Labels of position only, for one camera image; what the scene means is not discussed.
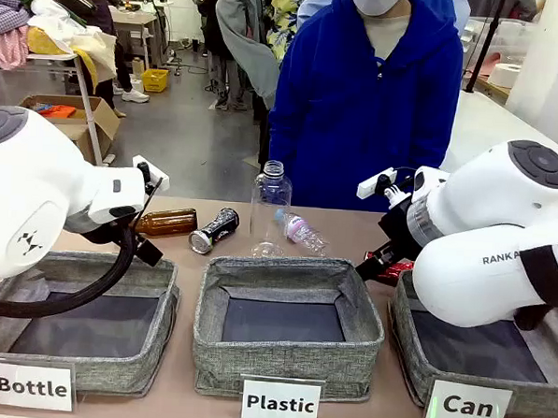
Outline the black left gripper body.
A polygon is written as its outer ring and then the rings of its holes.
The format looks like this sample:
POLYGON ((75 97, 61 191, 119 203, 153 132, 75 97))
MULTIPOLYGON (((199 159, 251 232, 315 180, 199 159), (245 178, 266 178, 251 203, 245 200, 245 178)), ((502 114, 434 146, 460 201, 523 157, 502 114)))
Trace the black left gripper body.
POLYGON ((117 218, 111 223, 96 223, 88 216, 86 211, 78 212, 67 217, 64 222, 64 230, 70 233, 80 234, 91 243, 107 244, 110 242, 120 245, 124 239, 125 230, 130 228, 136 214, 129 214, 122 218, 117 218))

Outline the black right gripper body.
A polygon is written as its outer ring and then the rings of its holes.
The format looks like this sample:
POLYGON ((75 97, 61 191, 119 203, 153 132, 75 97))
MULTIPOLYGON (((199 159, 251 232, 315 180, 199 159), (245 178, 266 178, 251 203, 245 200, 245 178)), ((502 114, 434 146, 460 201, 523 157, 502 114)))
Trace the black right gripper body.
POLYGON ((415 261, 427 244, 410 196, 389 209, 379 220, 379 226, 389 239, 376 250, 381 270, 386 271, 402 260, 415 261))

